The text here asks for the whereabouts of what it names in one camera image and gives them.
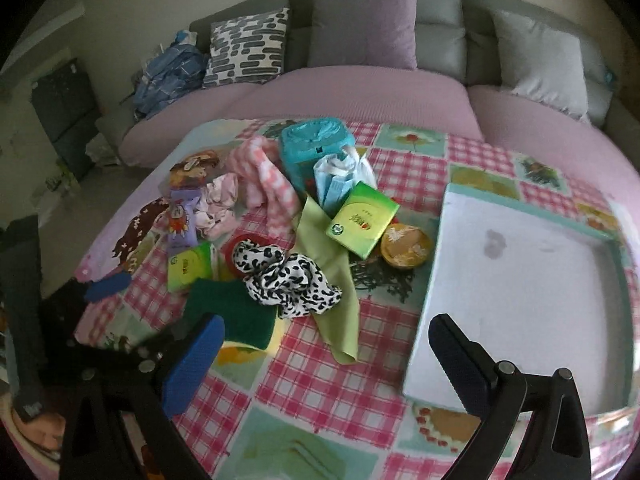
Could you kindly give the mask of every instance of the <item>green sponge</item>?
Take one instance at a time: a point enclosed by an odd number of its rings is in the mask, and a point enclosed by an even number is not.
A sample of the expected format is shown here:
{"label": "green sponge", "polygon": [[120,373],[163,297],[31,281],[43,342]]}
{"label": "green sponge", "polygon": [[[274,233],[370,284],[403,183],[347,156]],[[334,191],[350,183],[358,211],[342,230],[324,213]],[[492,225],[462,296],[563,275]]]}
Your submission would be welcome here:
{"label": "green sponge", "polygon": [[182,318],[193,327],[210,312],[225,320],[225,343],[266,350],[273,336],[278,307],[252,300],[240,280],[213,282],[196,280],[191,286]]}

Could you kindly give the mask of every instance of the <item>blue gripper pad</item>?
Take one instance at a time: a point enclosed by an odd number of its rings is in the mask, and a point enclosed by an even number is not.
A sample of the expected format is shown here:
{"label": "blue gripper pad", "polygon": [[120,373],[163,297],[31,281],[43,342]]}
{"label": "blue gripper pad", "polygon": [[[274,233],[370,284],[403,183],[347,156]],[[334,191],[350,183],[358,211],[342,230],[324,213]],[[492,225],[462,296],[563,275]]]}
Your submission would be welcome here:
{"label": "blue gripper pad", "polygon": [[213,316],[162,382],[161,404],[167,417],[187,409],[225,340],[225,322]]}
{"label": "blue gripper pad", "polygon": [[131,275],[122,270],[108,278],[103,278],[98,282],[89,283],[89,288],[84,294],[84,300],[87,303],[96,303],[97,301],[108,298],[117,294],[121,290],[127,288],[131,283]]}

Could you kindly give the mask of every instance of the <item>light green cloth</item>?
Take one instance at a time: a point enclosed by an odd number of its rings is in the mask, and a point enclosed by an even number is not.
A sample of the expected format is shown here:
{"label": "light green cloth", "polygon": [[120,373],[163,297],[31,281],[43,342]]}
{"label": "light green cloth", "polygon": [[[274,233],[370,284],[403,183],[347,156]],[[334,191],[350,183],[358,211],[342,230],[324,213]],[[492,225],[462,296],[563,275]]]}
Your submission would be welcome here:
{"label": "light green cloth", "polygon": [[291,251],[311,258],[329,283],[342,289],[340,303],[322,315],[314,314],[314,319],[334,359],[341,365],[350,365],[358,360],[360,303],[351,279],[347,249],[324,234],[330,221],[320,206],[307,197]]}

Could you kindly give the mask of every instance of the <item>screw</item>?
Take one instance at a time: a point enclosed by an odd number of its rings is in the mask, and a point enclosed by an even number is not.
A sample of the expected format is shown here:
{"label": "screw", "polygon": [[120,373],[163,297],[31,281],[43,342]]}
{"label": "screw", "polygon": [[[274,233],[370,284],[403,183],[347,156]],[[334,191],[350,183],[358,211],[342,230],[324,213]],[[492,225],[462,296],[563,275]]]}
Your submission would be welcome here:
{"label": "screw", "polygon": [[571,374],[571,370],[569,370],[569,368],[560,368],[558,370],[558,375],[560,377],[562,377],[564,380],[570,381],[571,379],[574,378],[574,376]]}
{"label": "screw", "polygon": [[95,377],[95,369],[87,368],[86,370],[82,370],[82,374],[80,375],[83,381],[90,381]]}
{"label": "screw", "polygon": [[505,375],[511,375],[516,371],[516,367],[509,361],[500,361],[498,363],[498,370]]}
{"label": "screw", "polygon": [[138,370],[140,370],[143,374],[148,374],[156,369],[156,363],[151,359],[147,359],[146,361],[142,361],[138,365]]}

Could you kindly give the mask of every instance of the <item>pink cloth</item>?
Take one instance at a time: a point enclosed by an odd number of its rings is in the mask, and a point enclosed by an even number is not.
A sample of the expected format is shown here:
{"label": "pink cloth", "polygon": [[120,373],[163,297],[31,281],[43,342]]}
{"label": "pink cloth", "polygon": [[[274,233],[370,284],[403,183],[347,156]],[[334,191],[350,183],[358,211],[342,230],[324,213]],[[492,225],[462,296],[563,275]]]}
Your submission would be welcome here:
{"label": "pink cloth", "polygon": [[640,175],[603,132],[490,86],[470,88],[469,99],[486,142],[591,182],[624,205],[640,226]]}
{"label": "pink cloth", "polygon": [[259,87],[255,83],[236,83],[191,92],[148,121],[136,124],[123,139],[118,152],[130,166],[155,168],[196,126],[224,119],[224,111],[231,103]]}
{"label": "pink cloth", "polygon": [[380,66],[321,66],[280,76],[239,99],[227,119],[339,117],[484,140],[466,89],[445,75]]}
{"label": "pink cloth", "polygon": [[263,136],[247,139],[226,158],[226,167],[246,181],[246,205],[267,205],[267,228],[271,237],[291,231],[292,218],[300,212],[300,200],[291,183],[274,162],[279,160],[278,141]]}
{"label": "pink cloth", "polygon": [[225,173],[201,190],[201,197],[193,208],[196,228],[210,241],[238,227],[238,220],[231,207],[238,199],[238,176]]}

